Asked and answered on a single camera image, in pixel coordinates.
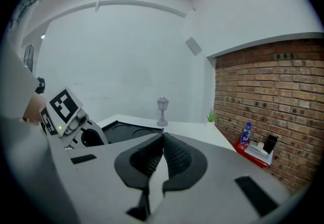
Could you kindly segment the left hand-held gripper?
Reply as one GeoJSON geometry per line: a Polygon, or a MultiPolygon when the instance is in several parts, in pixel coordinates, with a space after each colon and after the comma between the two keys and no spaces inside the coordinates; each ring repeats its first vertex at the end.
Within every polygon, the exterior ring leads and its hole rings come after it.
{"type": "Polygon", "coordinates": [[[102,129],[88,120],[82,106],[68,87],[60,90],[39,111],[47,134],[60,138],[67,149],[109,144],[102,129]]]}

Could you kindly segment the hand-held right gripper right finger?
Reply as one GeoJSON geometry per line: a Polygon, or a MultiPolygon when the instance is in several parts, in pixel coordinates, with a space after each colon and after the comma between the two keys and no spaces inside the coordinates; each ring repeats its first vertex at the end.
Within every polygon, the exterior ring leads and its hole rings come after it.
{"type": "Polygon", "coordinates": [[[164,134],[169,178],[150,223],[290,223],[307,188],[291,195],[265,170],[227,148],[164,134]]]}

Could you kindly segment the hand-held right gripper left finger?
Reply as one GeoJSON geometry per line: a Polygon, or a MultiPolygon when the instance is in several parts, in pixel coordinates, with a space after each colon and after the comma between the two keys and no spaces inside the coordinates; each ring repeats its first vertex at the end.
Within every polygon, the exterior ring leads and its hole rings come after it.
{"type": "Polygon", "coordinates": [[[82,181],[103,199],[102,213],[115,214],[117,223],[139,219],[131,209],[149,218],[164,199],[165,181],[162,134],[149,134],[108,145],[67,151],[70,158],[86,159],[75,164],[82,181]]]}

